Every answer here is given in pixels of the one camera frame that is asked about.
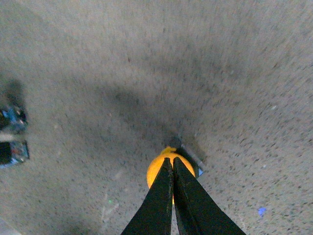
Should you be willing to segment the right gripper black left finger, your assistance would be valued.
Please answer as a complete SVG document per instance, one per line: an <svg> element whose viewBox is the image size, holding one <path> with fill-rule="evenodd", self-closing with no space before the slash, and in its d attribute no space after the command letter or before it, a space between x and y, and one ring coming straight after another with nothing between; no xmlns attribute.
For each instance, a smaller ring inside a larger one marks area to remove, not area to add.
<svg viewBox="0 0 313 235"><path fill-rule="evenodd" d="M169 158L162 166L142 205L123 230L123 235L169 235L173 206L173 168Z"/></svg>

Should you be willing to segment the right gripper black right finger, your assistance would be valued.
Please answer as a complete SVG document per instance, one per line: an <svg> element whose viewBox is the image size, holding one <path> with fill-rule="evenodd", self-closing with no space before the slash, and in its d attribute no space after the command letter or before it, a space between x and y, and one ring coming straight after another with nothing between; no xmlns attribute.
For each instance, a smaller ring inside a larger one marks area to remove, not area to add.
<svg viewBox="0 0 313 235"><path fill-rule="evenodd" d="M244 235L214 202L182 160L174 159L174 205L181 235Z"/></svg>

